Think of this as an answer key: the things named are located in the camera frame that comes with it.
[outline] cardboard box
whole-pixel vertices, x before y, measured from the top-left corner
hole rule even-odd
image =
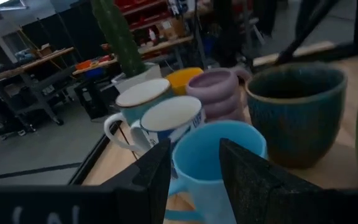
[[[157,24],[157,29],[160,34],[164,35],[168,40],[184,37],[186,34],[183,21],[175,18],[167,19]]]

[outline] purple ribbed mug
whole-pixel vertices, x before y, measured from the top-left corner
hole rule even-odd
[[[241,67],[214,68],[193,77],[186,86],[187,95],[203,104],[206,121],[232,119],[245,121],[245,102],[241,102],[237,76],[247,81],[251,75]]]

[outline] mug handle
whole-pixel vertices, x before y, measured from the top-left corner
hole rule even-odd
[[[112,141],[113,143],[117,144],[119,147],[124,148],[124,149],[129,149],[129,150],[131,150],[133,152],[136,152],[136,153],[139,152],[140,155],[141,155],[142,151],[137,146],[127,144],[126,142],[122,142],[122,141],[118,140],[118,138],[115,137],[113,134],[111,134],[110,126],[116,121],[127,122],[125,120],[124,115],[122,115],[122,113],[116,113],[116,114],[111,115],[108,119],[106,119],[104,121],[104,128],[103,129],[104,129],[104,133],[106,134],[106,136],[110,139],[110,141]]]
[[[147,137],[145,136],[145,134],[142,131],[142,128],[140,127],[139,120],[136,120],[132,123],[131,136],[132,136],[132,140],[134,140],[135,145],[139,146],[143,150],[143,154],[152,147],[150,146]]]
[[[187,189],[183,181],[181,181],[180,179],[176,179],[176,180],[171,179],[169,185],[168,197],[175,195],[179,192],[186,192],[186,191]],[[183,222],[203,221],[203,217],[199,215],[199,213],[197,213],[196,211],[174,211],[174,210],[166,209],[164,218],[168,220],[183,221]]]
[[[236,74],[238,77],[242,78],[245,82],[247,82],[248,79],[252,78],[251,74],[245,70],[244,68],[240,67],[240,66],[235,66],[231,68],[231,71],[234,72],[234,74]],[[247,102],[247,93],[244,92],[244,102],[243,102],[243,106],[247,107],[248,102]]]

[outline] floor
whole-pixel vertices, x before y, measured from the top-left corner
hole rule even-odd
[[[260,55],[279,52],[293,40],[298,5],[299,0],[290,0],[288,9],[278,12],[275,30],[271,38],[266,37],[266,44],[259,49]],[[304,45],[322,40],[351,41],[355,10],[356,0],[342,0]],[[47,122],[36,133],[4,141],[0,138],[0,177],[5,177],[0,178],[0,185],[66,184],[69,181],[102,136],[103,124],[91,122],[78,101],[63,105],[59,112],[65,120],[63,126]],[[22,175],[26,170],[36,174]]]

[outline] cactus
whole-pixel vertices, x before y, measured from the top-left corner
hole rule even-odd
[[[127,78],[146,71],[125,17],[113,0],[92,0],[93,15]]]

